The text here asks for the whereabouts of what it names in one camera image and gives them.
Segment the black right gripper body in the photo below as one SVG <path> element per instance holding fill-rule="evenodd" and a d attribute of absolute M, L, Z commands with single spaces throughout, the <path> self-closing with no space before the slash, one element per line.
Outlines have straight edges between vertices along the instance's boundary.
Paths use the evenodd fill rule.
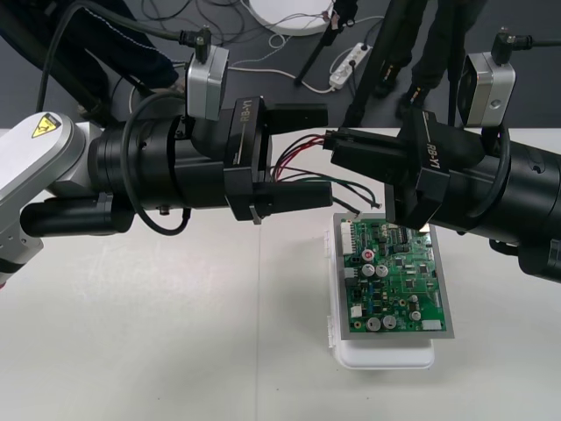
<path fill-rule="evenodd" d="M 419 230 L 443 204 L 450 184 L 450 170 L 442 147 L 430 130 L 437 126 L 434 114 L 413 109 L 403 120 L 397 139 L 405 154 L 398 182 L 386 186 L 387 219 Z"/>

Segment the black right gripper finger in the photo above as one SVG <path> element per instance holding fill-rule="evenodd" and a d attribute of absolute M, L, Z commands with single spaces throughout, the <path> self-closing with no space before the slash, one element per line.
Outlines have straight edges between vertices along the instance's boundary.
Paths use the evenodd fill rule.
<path fill-rule="evenodd" d="M 339 148 L 333 152 L 330 162 L 384 183 L 401 183 L 408 174 L 407 160 L 402 153 Z"/>
<path fill-rule="evenodd" d="M 346 148 L 354 148 L 368 154 L 405 159 L 405 144 L 395 136 L 340 128 L 336 131 L 337 141 Z"/>

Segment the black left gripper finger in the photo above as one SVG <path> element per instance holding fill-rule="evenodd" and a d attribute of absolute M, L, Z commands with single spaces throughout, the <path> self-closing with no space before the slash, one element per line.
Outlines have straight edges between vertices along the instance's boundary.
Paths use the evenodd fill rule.
<path fill-rule="evenodd" d="M 312 210 L 332 205 L 329 182 L 264 182 L 256 189 L 257 210 Z"/>
<path fill-rule="evenodd" d="M 326 127 L 328 108 L 319 103 L 279 103 L 267 109 L 265 123 L 271 134 Z"/>

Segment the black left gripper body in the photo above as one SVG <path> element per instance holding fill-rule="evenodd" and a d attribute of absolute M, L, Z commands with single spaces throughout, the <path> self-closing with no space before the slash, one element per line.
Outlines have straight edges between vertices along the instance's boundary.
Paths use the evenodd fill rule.
<path fill-rule="evenodd" d="M 224 193 L 238 221 L 262 222 L 259 186 L 270 181 L 270 131 L 262 97 L 238 99 L 232 114 L 224 155 Z"/>

